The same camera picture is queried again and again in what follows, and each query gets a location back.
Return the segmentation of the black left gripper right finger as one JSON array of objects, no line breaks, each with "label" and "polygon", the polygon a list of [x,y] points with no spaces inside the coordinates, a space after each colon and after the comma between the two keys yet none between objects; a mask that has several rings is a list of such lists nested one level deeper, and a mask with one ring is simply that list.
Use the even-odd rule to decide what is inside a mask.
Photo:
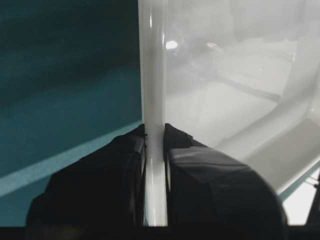
[{"label": "black left gripper right finger", "polygon": [[163,150],[170,224],[286,224],[275,191],[247,164],[171,124],[165,125]]}]

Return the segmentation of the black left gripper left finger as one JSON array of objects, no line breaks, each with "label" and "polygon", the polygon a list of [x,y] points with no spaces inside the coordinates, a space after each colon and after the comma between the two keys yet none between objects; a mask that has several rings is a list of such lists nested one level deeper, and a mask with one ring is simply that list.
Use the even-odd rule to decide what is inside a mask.
[{"label": "black left gripper left finger", "polygon": [[143,221],[145,127],[54,173],[33,199],[26,225],[139,226]]}]

